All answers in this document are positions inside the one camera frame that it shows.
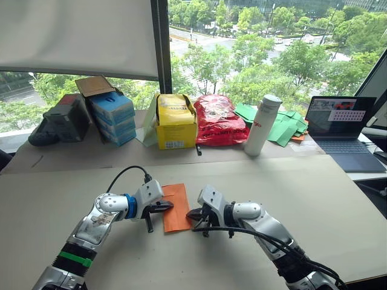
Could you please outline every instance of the white table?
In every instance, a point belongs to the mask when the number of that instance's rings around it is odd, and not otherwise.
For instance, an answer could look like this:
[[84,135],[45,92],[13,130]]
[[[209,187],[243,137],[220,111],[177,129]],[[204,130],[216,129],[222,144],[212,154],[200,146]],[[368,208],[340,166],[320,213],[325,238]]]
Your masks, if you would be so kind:
[[[146,111],[136,111],[135,123],[141,127]],[[320,155],[325,152],[307,136],[308,145],[285,148],[267,141],[259,159],[289,156]],[[57,143],[46,147],[23,144],[1,174],[50,172],[58,170],[97,169],[143,166],[208,163],[220,161],[249,160],[242,145],[226,147],[202,147],[198,156],[195,148],[159,150],[157,145],[146,148],[138,140],[131,140],[117,147],[112,143],[103,144],[96,127],[91,126],[85,139],[79,143]]]
[[[369,199],[328,155],[255,161],[150,166],[160,184],[185,183],[191,208],[212,184],[229,200],[254,200],[283,222],[314,260],[344,281],[387,273],[387,224]],[[2,289],[30,289],[65,243],[95,197],[119,169],[0,176]],[[137,170],[112,192],[134,193]],[[287,289],[251,236],[190,231],[164,234],[144,221],[113,225],[86,276],[89,289]]]
[[[368,139],[366,136],[364,136],[363,133],[360,133],[358,139],[361,142],[366,142],[366,143],[372,142],[370,139]],[[376,145],[370,145],[370,146],[367,146],[367,148],[371,153],[374,153],[376,151],[383,151],[381,148],[377,147]],[[372,173],[356,172],[356,173],[347,173],[347,174],[353,181],[363,181],[363,180],[370,180],[370,179],[387,178],[387,166],[385,164],[383,164],[382,162],[380,162],[380,163],[381,163],[381,165],[383,165],[385,167],[386,171],[384,171],[384,172],[372,172]]]

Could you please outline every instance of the laptop keyboard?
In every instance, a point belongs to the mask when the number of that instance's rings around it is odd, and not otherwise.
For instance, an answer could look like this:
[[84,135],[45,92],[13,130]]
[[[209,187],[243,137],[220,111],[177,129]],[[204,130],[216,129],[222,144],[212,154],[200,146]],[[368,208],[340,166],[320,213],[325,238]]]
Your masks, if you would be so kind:
[[358,141],[318,141],[319,146],[327,154],[331,153],[369,153],[368,149]]

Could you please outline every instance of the glass window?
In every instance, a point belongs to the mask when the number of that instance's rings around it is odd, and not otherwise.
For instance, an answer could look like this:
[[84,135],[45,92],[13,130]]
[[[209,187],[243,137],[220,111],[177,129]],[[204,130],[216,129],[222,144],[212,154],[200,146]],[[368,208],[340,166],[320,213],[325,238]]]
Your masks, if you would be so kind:
[[[42,121],[42,114],[64,94],[79,92],[76,79],[85,76],[0,72],[0,149],[12,153]],[[108,78],[130,97],[136,109],[147,109],[158,82]]]
[[193,97],[274,94],[305,115],[314,95],[354,95],[387,47],[387,1],[168,4],[172,85]]

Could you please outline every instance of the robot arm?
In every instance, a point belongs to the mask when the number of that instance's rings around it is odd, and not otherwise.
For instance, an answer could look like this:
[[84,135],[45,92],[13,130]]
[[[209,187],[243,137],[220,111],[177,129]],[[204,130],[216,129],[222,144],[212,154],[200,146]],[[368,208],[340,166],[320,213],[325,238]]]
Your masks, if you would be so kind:
[[213,228],[197,228],[205,237],[208,230],[229,230],[254,233],[257,243],[275,264],[291,290],[323,290],[339,288],[326,274],[328,268],[311,261],[287,229],[270,216],[262,204],[254,202],[229,203],[212,186],[202,189],[198,202],[202,208],[192,210],[188,217]]
[[148,233],[153,232],[150,213],[173,207],[160,201],[163,191],[152,179],[143,184],[134,196],[103,193],[94,201],[91,211],[75,227],[65,246],[48,266],[33,290],[86,289],[84,276],[108,237],[113,222],[122,219],[145,219]]

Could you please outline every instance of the laptop screen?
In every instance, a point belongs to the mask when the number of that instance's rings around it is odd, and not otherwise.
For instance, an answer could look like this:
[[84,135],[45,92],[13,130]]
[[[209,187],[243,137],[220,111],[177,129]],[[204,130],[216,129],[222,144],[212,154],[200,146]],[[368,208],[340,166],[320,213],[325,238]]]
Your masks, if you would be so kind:
[[357,138],[369,120],[374,97],[313,97],[307,116],[312,137]]

